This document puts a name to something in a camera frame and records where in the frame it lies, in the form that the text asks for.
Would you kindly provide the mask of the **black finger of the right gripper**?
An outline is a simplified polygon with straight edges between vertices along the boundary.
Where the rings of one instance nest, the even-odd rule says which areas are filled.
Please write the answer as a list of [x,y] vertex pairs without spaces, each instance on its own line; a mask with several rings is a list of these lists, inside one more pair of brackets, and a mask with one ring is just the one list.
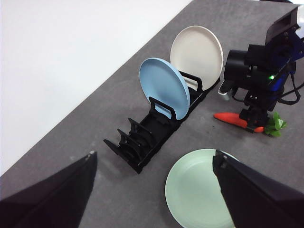
[[249,123],[251,121],[251,111],[247,109],[242,109],[239,114],[239,118]]
[[267,112],[249,112],[247,115],[246,131],[250,133],[263,133],[268,120]]

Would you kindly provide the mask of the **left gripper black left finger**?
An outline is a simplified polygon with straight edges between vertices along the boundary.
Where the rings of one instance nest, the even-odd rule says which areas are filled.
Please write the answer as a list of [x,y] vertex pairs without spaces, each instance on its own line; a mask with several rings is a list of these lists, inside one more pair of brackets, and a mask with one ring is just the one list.
[[2,228],[77,228],[93,190],[97,152],[0,202]]

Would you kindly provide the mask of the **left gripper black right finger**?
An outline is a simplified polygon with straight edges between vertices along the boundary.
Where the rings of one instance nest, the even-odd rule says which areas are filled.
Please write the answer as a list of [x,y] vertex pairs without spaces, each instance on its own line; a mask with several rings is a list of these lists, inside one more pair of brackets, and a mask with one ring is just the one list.
[[302,228],[304,195],[216,150],[212,161],[237,228]]

